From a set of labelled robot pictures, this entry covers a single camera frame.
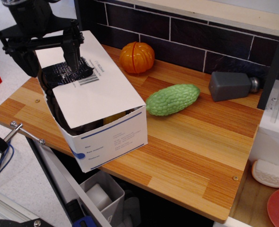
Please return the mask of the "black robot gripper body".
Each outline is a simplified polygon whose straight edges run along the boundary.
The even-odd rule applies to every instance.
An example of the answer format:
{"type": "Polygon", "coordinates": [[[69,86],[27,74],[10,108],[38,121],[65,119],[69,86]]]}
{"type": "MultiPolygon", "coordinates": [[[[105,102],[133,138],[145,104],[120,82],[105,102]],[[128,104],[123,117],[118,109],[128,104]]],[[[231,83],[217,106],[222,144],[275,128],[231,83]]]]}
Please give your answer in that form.
{"type": "Polygon", "coordinates": [[[16,24],[0,31],[6,54],[83,43],[78,21],[55,16],[50,3],[56,0],[3,0],[16,24]]]}

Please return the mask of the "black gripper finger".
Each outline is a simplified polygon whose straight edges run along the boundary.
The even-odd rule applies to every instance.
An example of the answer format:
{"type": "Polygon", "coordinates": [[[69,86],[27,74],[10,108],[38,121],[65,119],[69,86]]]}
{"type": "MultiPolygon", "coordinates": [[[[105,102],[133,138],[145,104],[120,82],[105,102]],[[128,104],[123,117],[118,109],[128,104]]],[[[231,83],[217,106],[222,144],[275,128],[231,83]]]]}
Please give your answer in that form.
{"type": "Polygon", "coordinates": [[[39,61],[34,51],[12,52],[15,63],[29,76],[36,78],[39,73],[39,61]]]}
{"type": "Polygon", "coordinates": [[[71,70],[79,69],[80,50],[75,44],[63,45],[63,56],[71,70]]]}

